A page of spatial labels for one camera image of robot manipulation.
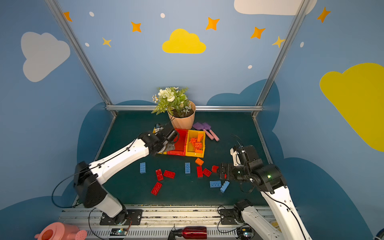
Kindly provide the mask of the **red middle bin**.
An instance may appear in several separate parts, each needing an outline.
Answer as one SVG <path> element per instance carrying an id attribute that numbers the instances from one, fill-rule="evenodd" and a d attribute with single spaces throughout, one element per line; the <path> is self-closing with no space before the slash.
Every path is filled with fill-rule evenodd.
<path id="1" fill-rule="evenodd" d="M 176 131 L 179 133 L 179 136 L 175 143 L 175 149 L 168 151 L 167 155 L 186 156 L 188 130 L 176 129 Z"/>

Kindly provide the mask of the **orange lego brick square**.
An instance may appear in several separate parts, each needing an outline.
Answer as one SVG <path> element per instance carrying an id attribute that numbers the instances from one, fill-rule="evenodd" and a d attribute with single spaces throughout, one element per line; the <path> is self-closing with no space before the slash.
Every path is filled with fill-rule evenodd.
<path id="1" fill-rule="evenodd" d="M 195 160 L 195 163 L 196 163 L 197 165 L 199 165 L 199 166 L 202 166 L 202 165 L 204 164 L 204 161 L 201 160 L 200 158 L 197 158 L 197 159 Z"/>

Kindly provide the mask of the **yellow bin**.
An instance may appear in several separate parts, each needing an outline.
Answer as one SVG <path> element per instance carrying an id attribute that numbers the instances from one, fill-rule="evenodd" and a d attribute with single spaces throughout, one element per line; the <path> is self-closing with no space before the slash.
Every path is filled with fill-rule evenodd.
<path id="1" fill-rule="evenodd" d="M 192 146 L 192 144 L 190 143 L 190 139 L 191 138 L 197 138 L 199 133 L 204 134 L 204 138 L 203 138 L 203 140 L 201 142 L 201 143 L 203 143 L 203 149 L 202 149 L 204 151 L 203 154 L 195 153 L 195 149 Z M 187 145 L 187 149 L 186 149 L 186 156 L 187 157 L 203 158 L 204 155 L 205 155 L 205 149 L 206 149 L 205 140 L 206 140 L 206 133 L 205 132 L 203 132 L 203 131 L 196 131 L 196 130 L 188 130 L 188 138 L 187 138 L 187 144 L 188 145 Z"/>
<path id="2" fill-rule="evenodd" d="M 157 137 L 157 140 L 153 146 L 155 154 L 163 153 L 166 150 L 168 144 L 165 128 L 160 126 L 154 127 L 153 134 Z"/>

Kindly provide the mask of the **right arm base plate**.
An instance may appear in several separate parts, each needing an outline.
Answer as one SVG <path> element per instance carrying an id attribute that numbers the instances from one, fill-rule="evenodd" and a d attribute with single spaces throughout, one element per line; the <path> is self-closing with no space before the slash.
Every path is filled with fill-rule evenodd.
<path id="1" fill-rule="evenodd" d="M 236 209 L 219 209 L 222 225 L 240 225 L 243 223 L 241 212 Z"/>

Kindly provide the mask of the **red lego brick smooth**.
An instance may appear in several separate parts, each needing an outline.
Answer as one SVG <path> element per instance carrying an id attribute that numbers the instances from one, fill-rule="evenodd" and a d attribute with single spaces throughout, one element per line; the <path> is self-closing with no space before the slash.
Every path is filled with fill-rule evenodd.
<path id="1" fill-rule="evenodd" d="M 219 166 L 212 166 L 212 172 L 213 173 L 217 173 L 218 172 L 218 169 L 219 169 Z"/>

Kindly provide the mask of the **blue lego brick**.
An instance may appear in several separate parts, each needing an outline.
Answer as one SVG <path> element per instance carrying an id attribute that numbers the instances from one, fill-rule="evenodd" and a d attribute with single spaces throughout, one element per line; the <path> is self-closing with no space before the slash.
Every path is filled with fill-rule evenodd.
<path id="1" fill-rule="evenodd" d="M 220 188 L 221 193 L 224 193 L 224 192 L 227 190 L 229 184 L 230 184 L 229 181 L 225 181 L 225 182 L 223 183 L 223 185 L 222 185 L 221 188 Z"/>
<path id="2" fill-rule="evenodd" d="M 210 181 L 210 188 L 221 188 L 222 182 L 221 181 Z"/>
<path id="3" fill-rule="evenodd" d="M 191 163 L 185 163 L 185 174 L 191 173 Z"/>
<path id="4" fill-rule="evenodd" d="M 140 163 L 140 174 L 145 174 L 146 173 L 146 163 Z"/>

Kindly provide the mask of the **right yellow bin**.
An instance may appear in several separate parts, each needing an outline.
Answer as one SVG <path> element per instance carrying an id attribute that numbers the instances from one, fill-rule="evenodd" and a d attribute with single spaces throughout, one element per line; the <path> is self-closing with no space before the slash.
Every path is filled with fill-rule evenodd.
<path id="1" fill-rule="evenodd" d="M 204 134 L 204 138 L 203 138 L 203 140 L 201 142 L 201 143 L 203 143 L 203 149 L 202 149 L 204 151 L 203 154 L 195 153 L 195 149 L 192 146 L 192 144 L 190 143 L 190 139 L 191 138 L 197 138 L 199 133 Z M 196 130 L 188 130 L 188 138 L 187 138 L 187 144 L 188 145 L 187 145 L 187 149 L 186 149 L 186 156 L 187 157 L 203 158 L 204 155 L 205 155 L 205 149 L 206 149 L 205 140 L 206 140 L 206 133 L 205 132 L 203 132 L 203 131 L 196 131 Z"/>

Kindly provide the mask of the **potted artificial flower plant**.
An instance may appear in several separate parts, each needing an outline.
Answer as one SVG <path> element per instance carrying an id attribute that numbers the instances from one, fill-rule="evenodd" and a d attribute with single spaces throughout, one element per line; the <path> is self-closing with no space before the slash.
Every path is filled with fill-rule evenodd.
<path id="1" fill-rule="evenodd" d="M 156 104 L 152 114 L 167 113 L 175 129 L 190 130 L 195 121 L 196 105 L 187 96 L 188 88 L 158 89 L 152 100 Z"/>

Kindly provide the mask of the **orange lego fence piece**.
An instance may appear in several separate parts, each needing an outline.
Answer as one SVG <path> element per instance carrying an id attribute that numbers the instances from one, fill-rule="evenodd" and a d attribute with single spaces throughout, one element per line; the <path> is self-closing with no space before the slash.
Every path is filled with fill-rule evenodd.
<path id="1" fill-rule="evenodd" d="M 197 149 L 197 148 L 198 148 L 198 139 L 197 139 L 197 138 L 191 138 L 191 139 L 190 139 L 190 143 L 192 144 L 192 146 L 194 147 L 194 149 Z"/>

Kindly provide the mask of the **aluminium rail base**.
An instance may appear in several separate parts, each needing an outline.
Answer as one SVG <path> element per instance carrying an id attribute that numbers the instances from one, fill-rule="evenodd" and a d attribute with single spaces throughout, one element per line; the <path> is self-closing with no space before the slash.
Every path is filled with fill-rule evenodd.
<path id="1" fill-rule="evenodd" d="M 269 207 L 254 206 L 274 227 L 278 223 Z M 101 226 L 99 210 L 74 208 L 63 210 L 59 222 L 86 230 L 88 240 L 165 240 L 171 230 L 185 227 L 206 227 L 209 240 L 240 239 L 239 225 L 222 225 L 219 209 L 229 206 L 128 206 L 128 210 L 143 210 L 140 225 Z"/>

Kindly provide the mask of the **red lego brick middle left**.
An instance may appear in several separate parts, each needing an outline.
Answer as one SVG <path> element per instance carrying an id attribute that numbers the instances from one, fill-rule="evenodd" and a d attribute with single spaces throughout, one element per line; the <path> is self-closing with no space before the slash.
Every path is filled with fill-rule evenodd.
<path id="1" fill-rule="evenodd" d="M 171 171 L 168 171 L 168 170 L 164 171 L 164 177 L 166 177 L 166 178 L 174 179 L 175 176 L 176 176 L 175 172 L 171 172 Z"/>

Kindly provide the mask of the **left yellow bin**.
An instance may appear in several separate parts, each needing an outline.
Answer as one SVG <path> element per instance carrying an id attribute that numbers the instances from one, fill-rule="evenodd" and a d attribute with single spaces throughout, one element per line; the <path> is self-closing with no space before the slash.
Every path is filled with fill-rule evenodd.
<path id="1" fill-rule="evenodd" d="M 160 126 L 154 127 L 153 134 L 157 137 L 157 140 L 153 146 L 155 154 L 163 153 L 166 150 L 168 144 L 165 128 Z"/>

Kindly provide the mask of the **orange curved lego piece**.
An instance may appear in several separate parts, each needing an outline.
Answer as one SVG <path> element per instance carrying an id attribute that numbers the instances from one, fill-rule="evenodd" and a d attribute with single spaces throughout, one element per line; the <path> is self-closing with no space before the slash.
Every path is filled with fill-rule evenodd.
<path id="1" fill-rule="evenodd" d="M 202 134 L 202 133 L 199 133 L 198 134 L 198 137 L 197 137 L 197 142 L 202 142 L 202 140 L 203 140 L 203 138 L 204 138 L 204 134 Z"/>

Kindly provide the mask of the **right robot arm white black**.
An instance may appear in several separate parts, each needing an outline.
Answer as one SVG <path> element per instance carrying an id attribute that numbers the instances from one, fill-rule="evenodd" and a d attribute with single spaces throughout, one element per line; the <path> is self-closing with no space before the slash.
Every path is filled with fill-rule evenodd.
<path id="1" fill-rule="evenodd" d="M 224 225 L 238 224 L 237 237 L 248 240 L 309 240 L 311 236 L 292 201 L 287 181 L 274 164 L 264 165 L 254 146 L 236 145 L 230 150 L 233 163 L 222 163 L 218 174 L 226 183 L 247 183 L 258 190 L 268 203 L 278 227 L 266 220 L 248 200 L 233 209 L 220 209 Z"/>

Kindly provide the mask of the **orange lego brick small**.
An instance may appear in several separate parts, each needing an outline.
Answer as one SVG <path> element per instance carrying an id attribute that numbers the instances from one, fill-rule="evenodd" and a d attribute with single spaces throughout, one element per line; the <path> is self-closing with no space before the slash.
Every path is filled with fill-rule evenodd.
<path id="1" fill-rule="evenodd" d="M 194 148 L 195 148 L 195 150 L 202 150 L 203 149 L 203 143 L 201 143 L 201 142 L 194 143 Z"/>

